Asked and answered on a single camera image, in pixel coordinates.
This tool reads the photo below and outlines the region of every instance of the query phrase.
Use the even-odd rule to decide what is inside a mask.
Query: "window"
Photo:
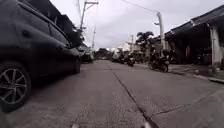
[[[66,37],[58,30],[56,29],[53,25],[50,24],[50,30],[51,30],[51,34],[52,36],[57,39],[58,41],[69,45],[68,40],[66,39]]]
[[[38,12],[26,7],[23,4],[19,4],[23,13],[23,17],[29,24],[31,24],[35,29],[49,34],[48,22],[39,16]]]
[[[44,32],[46,34],[50,33],[48,23],[34,14],[31,14],[31,25],[41,32]]]

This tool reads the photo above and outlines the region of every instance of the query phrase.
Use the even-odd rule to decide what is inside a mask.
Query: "pole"
[[[85,16],[85,11],[91,8],[93,5],[98,4],[98,2],[84,2],[84,7],[83,7],[83,12],[82,12],[82,18],[81,18],[81,24],[80,24],[80,29],[82,29],[83,26],[83,21],[84,21],[84,16]]]
[[[131,43],[134,44],[134,35],[131,35]]]
[[[94,28],[94,32],[93,32],[92,50],[94,49],[94,46],[95,46],[95,36],[96,36],[96,26],[95,26],[95,28]]]
[[[86,1],[84,2],[84,7],[83,7],[83,11],[82,11],[82,18],[81,18],[80,29],[82,29],[83,20],[84,20],[84,16],[85,16],[85,10],[86,10]]]
[[[164,34],[164,26],[163,26],[163,20],[161,13],[157,13],[158,19],[159,19],[159,27],[160,27],[160,38],[161,38],[161,43],[163,45],[163,49],[167,49],[166,47],[166,42],[165,42],[165,34]]]

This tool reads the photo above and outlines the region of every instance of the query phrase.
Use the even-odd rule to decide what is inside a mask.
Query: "dark gray car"
[[[0,103],[4,111],[29,97],[31,80],[80,72],[80,57],[49,19],[16,0],[0,0]]]

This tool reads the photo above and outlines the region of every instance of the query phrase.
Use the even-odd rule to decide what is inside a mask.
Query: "car window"
[[[25,10],[24,8],[22,8],[21,6],[19,6],[20,9],[18,9],[18,11],[16,11],[16,16],[21,19],[24,23],[28,23],[30,24],[30,12],[28,12],[27,10]]]
[[[31,25],[36,29],[40,30],[41,32],[50,34],[48,23],[32,13],[31,13]]]
[[[53,25],[50,24],[50,30],[51,30],[51,35],[57,39],[58,41],[69,45],[68,40],[66,39],[66,37],[58,30],[56,29]]]

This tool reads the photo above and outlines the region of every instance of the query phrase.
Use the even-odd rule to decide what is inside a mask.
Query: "asphalt road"
[[[13,128],[224,127],[224,88],[196,78],[95,61],[38,85],[7,114]]]

